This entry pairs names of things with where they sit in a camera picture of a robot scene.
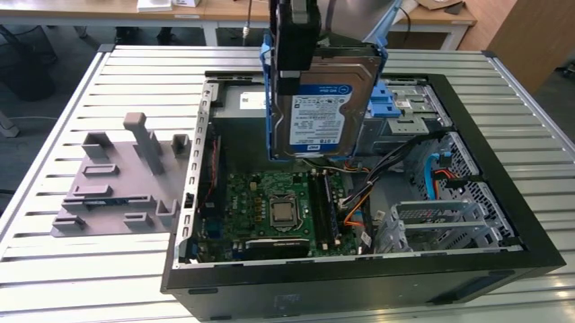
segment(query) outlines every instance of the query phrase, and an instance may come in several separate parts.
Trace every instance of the metal table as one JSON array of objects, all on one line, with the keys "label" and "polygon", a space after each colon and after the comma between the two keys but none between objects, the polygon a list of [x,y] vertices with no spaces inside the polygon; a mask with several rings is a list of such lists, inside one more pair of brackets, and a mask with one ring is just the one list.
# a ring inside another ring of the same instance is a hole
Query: metal table
[{"label": "metal table", "polygon": [[[51,238],[50,222],[78,169],[86,131],[122,130],[144,112],[160,140],[190,135],[202,73],[260,70],[257,49],[117,46],[98,52],[0,219],[0,316],[6,322],[193,322],[161,295],[168,234]],[[388,72],[445,74],[566,266],[458,306],[352,312],[276,321],[572,322],[575,148],[496,59],[477,52],[390,51]]]}]

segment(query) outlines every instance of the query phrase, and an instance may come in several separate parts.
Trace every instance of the red cable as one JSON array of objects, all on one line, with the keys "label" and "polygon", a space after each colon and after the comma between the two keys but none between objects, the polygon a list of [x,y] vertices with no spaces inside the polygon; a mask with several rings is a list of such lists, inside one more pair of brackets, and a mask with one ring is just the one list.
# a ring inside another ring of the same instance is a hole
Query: red cable
[{"label": "red cable", "polygon": [[217,142],[217,139],[213,139],[213,151],[212,151],[212,181],[210,181],[210,184],[209,184],[209,189],[208,189],[208,193],[206,193],[205,198],[204,198],[204,202],[201,203],[201,206],[200,206],[200,208],[198,208],[197,210],[201,210],[201,209],[202,209],[202,207],[205,206],[205,203],[206,203],[206,201],[208,201],[208,197],[209,197],[209,195],[212,194],[213,184],[214,184],[214,182],[216,182],[216,150],[217,150],[217,144],[216,144],[216,142]]}]

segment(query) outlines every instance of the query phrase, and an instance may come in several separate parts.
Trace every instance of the blue cable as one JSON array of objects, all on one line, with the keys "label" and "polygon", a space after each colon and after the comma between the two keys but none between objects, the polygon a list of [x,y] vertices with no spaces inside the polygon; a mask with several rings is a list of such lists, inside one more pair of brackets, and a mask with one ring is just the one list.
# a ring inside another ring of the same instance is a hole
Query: blue cable
[{"label": "blue cable", "polygon": [[[450,156],[450,152],[442,153],[441,154],[445,157]],[[433,162],[433,160],[438,160],[438,154],[437,153],[432,153],[426,160],[425,160],[425,166],[422,168],[422,178],[425,179],[425,190],[428,192],[428,196],[429,196],[429,200],[436,200],[437,197],[434,196],[434,191],[433,191],[433,179],[430,178],[430,163]]]}]

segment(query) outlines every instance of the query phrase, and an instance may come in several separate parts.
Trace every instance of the hard drive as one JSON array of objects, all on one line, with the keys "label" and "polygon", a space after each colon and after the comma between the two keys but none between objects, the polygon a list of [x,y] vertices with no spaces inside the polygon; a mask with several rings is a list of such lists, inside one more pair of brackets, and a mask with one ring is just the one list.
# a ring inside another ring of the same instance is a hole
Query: hard drive
[{"label": "hard drive", "polygon": [[353,153],[381,54],[373,46],[316,48],[297,94],[274,92],[269,118],[272,159]]}]

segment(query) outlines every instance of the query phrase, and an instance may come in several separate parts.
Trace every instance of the blue plastic bracket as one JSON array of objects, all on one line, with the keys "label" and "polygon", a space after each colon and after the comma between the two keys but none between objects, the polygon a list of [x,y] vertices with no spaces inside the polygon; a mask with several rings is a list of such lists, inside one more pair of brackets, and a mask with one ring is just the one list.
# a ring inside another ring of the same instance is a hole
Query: blue plastic bracket
[{"label": "blue plastic bracket", "polygon": [[373,87],[368,108],[373,118],[397,118],[401,115],[401,111],[394,107],[393,93],[382,81]]}]

